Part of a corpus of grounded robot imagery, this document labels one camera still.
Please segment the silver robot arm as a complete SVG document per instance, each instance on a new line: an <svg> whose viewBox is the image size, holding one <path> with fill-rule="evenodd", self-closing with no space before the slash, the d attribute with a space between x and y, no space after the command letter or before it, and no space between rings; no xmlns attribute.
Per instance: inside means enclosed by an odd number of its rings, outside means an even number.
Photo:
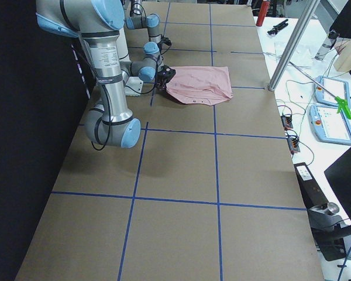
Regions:
<svg viewBox="0 0 351 281"><path fill-rule="evenodd" d="M160 16L156 13L147 14L143 1L131 1L129 16L126 18L126 27L130 30L146 29L149 42L155 43L160 51L163 45L172 46L172 42L160 32Z"/></svg>
<svg viewBox="0 0 351 281"><path fill-rule="evenodd" d="M146 14L140 1L133 1L125 17L122 1L36 1L39 27L47 32L80 40L85 61L90 66L101 97L88 111L85 133L92 145L131 148L139 140L141 124L128 108L125 90L131 77L154 82L159 90L176 71L163 62L162 47L171 46L159 28L160 17ZM149 41L141 61L124 61L119 54L126 45L119 37L124 28L146 29Z"/></svg>

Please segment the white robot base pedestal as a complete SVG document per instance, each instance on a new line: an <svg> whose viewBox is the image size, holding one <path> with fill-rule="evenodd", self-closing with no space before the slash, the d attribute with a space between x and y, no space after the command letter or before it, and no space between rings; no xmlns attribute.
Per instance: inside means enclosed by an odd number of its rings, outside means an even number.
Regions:
<svg viewBox="0 0 351 281"><path fill-rule="evenodd" d="M143 81L138 77L140 63L138 61L120 61L123 85L126 96L140 96Z"/></svg>

